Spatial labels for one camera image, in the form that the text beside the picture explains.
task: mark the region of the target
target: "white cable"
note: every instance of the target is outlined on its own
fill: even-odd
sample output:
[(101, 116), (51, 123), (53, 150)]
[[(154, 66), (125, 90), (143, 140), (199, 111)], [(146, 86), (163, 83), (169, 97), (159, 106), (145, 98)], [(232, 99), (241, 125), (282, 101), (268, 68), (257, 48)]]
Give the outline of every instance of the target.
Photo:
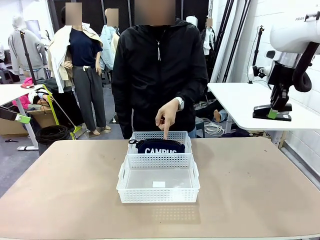
[(204, 131), (215, 137), (220, 137), (225, 133), (225, 130), (222, 126), (215, 124), (214, 122), (205, 121), (204, 122)]

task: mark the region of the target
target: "black hoodie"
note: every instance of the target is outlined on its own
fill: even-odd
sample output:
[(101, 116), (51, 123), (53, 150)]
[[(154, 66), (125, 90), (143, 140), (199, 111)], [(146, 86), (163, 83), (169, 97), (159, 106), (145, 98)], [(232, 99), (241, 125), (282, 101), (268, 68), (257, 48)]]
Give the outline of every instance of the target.
[(112, 93), (123, 137), (135, 131), (160, 131), (158, 110), (175, 97), (184, 100), (170, 131), (195, 128), (194, 102), (203, 94), (208, 74), (200, 32), (177, 19), (157, 41), (148, 26), (125, 30), (115, 54)]

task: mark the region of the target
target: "white label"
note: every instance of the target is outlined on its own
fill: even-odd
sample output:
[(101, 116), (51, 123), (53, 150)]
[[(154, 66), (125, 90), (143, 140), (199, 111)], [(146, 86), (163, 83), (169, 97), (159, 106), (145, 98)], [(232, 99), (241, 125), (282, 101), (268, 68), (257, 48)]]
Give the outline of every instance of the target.
[(152, 187), (155, 189), (161, 189), (166, 187), (166, 182), (165, 181), (154, 181), (152, 183)]

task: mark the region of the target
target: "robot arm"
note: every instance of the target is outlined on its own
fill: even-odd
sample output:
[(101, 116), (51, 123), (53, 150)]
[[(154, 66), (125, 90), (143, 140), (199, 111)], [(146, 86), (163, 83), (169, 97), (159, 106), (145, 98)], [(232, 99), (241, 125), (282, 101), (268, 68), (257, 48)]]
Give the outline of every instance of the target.
[(253, 117), (290, 121), (278, 112), (291, 111), (289, 88), (294, 85), (299, 92), (308, 92), (312, 83), (306, 70), (316, 54), (320, 54), (320, 10), (292, 14), (275, 24), (270, 33), (270, 43), (277, 51), (268, 51), (273, 59), (269, 67), (253, 66), (254, 76), (267, 76), (268, 84), (274, 85), (270, 105), (254, 109)]
[(310, 42), (320, 43), (319, 11), (288, 15), (287, 19), (273, 25), (270, 43), (283, 53), (303, 54)]

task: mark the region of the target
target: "green clamp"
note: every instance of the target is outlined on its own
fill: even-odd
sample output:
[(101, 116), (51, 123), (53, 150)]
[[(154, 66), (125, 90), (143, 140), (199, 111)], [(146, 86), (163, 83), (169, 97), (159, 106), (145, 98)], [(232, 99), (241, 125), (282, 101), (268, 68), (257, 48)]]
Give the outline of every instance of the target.
[(269, 112), (269, 114), (268, 114), (268, 118), (270, 118), (270, 119), (276, 119), (277, 114), (278, 114), (278, 111), (274, 111), (274, 110), (271, 108), (271, 109), (270, 109), (270, 112)]
[(22, 124), (28, 124), (30, 123), (31, 117), (28, 117), (22, 114), (17, 114), (15, 120)]

